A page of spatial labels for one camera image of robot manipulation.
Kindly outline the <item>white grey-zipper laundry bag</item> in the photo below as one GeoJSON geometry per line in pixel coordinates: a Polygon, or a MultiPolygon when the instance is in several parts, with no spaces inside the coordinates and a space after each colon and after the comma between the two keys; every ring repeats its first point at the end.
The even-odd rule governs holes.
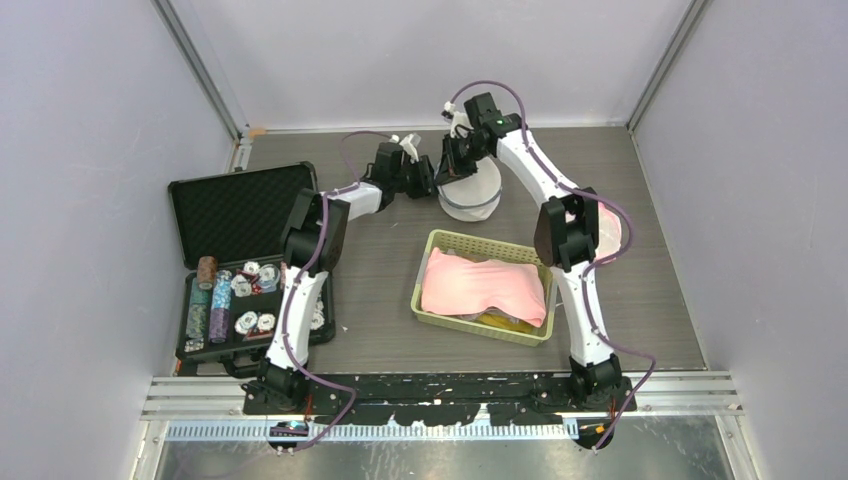
{"type": "Polygon", "coordinates": [[[503,190],[502,176],[494,160],[486,157],[470,177],[438,188],[438,201],[451,218],[467,223],[486,221],[497,209],[503,190]]]}

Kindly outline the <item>pink bra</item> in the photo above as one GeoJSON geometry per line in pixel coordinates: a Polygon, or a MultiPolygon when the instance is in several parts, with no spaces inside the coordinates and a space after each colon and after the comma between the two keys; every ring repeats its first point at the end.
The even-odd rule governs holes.
{"type": "Polygon", "coordinates": [[[537,267],[497,259],[473,261],[435,248],[426,263],[421,308],[442,316],[478,315],[496,309],[540,327],[546,296],[537,267]]]}

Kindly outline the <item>white pink-zipper laundry bag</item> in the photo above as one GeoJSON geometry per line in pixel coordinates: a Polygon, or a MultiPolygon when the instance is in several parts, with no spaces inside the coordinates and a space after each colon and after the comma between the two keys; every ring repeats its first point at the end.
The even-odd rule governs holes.
{"type": "Polygon", "coordinates": [[[596,248],[597,258],[606,258],[619,251],[622,245],[622,224],[619,216],[598,204],[599,242],[596,248]]]}

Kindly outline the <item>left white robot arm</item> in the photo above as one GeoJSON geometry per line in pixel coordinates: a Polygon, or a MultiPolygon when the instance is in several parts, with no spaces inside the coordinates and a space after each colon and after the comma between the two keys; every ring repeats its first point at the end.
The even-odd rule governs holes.
{"type": "Polygon", "coordinates": [[[305,405],[314,379],[306,370],[314,311],[340,260],[348,222],[384,210],[398,194],[418,199],[436,193],[433,168],[418,152],[419,142],[417,134],[392,136],[351,185],[298,193],[281,238],[280,314],[257,380],[249,385],[280,412],[293,414],[305,405]]]}

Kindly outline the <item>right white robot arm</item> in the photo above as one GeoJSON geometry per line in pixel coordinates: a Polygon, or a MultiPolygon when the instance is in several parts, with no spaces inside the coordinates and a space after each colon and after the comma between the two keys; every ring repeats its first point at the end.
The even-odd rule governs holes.
{"type": "Polygon", "coordinates": [[[507,167],[539,208],[533,246],[559,288],[570,335],[571,374],[566,391],[584,410],[630,404],[631,386],[608,343],[591,267],[600,243],[596,192],[579,188],[537,145],[522,117],[504,114],[489,93],[473,96],[462,108],[447,102],[449,122],[443,138],[439,185],[473,175],[491,158],[507,167]]]}

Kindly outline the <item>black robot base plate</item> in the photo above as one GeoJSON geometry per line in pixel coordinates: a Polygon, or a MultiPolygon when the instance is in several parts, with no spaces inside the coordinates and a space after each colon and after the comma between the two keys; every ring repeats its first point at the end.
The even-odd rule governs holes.
{"type": "Polygon", "coordinates": [[[259,380],[242,384],[248,415],[301,415],[320,425],[468,426],[479,414],[494,426],[552,425],[564,414],[609,420],[633,411],[628,377],[591,394],[569,373],[412,373],[329,375],[325,384],[299,380],[291,395],[259,380]]]}

